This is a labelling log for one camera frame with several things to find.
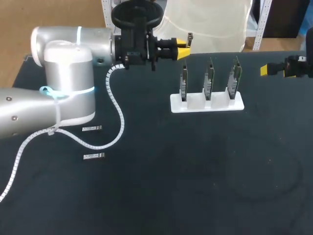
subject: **white stand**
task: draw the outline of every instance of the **white stand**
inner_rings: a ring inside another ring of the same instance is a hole
[[[232,100],[227,88],[224,92],[212,92],[210,101],[206,101],[204,90],[202,93],[187,93],[185,102],[181,100],[180,91],[179,94],[172,94],[170,99],[172,113],[234,111],[245,108],[240,92],[236,92],[236,97]]]

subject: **white fabric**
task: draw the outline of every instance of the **white fabric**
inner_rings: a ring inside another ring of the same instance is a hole
[[[159,39],[187,39],[194,34],[191,53],[237,52],[244,48],[252,0],[167,0]]]

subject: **cable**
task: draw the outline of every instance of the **cable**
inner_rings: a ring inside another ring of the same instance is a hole
[[[111,147],[116,142],[118,142],[118,140],[121,138],[121,136],[122,136],[122,134],[124,132],[125,121],[124,121],[124,116],[123,116],[122,110],[119,107],[118,103],[116,102],[116,100],[115,100],[115,98],[114,98],[114,96],[112,94],[111,87],[110,87],[110,77],[111,77],[112,73],[115,70],[124,69],[124,68],[125,67],[122,64],[115,65],[115,66],[113,66],[112,68],[109,69],[109,71],[107,73],[107,76],[106,76],[106,88],[107,88],[109,97],[110,97],[113,105],[115,106],[115,108],[116,108],[116,110],[118,112],[120,121],[121,121],[121,127],[120,127],[120,130],[119,130],[119,133],[118,133],[118,135],[115,137],[115,139],[112,142],[107,143],[107,144],[102,145],[102,146],[93,146],[91,144],[88,144],[88,143],[82,141],[80,138],[78,138],[77,136],[73,135],[71,132],[68,132],[66,130],[57,129],[57,130],[55,130],[55,132],[62,133],[64,135],[72,138],[73,140],[75,140],[76,142],[81,144],[82,146],[84,146],[86,148],[89,148],[89,149],[93,149],[93,150],[105,149],[105,148]],[[16,176],[16,173],[17,173],[17,169],[18,169],[18,166],[19,166],[19,163],[20,163],[20,160],[21,160],[21,156],[22,156],[22,153],[23,153],[25,147],[29,144],[29,142],[31,142],[37,136],[42,135],[44,133],[48,133],[48,132],[51,132],[51,128],[43,129],[43,130],[40,130],[40,131],[36,131],[35,133],[33,133],[29,137],[27,137],[27,139],[25,139],[24,142],[21,144],[21,146],[20,146],[20,148],[18,150],[18,153],[16,155],[16,158],[15,158],[15,162],[14,162],[14,166],[13,166],[13,170],[12,170],[9,182],[6,185],[3,193],[0,196],[0,202],[2,202],[2,200],[6,197],[6,195],[8,194],[9,190],[12,187],[12,184],[13,184],[13,181],[15,179],[15,176]]]

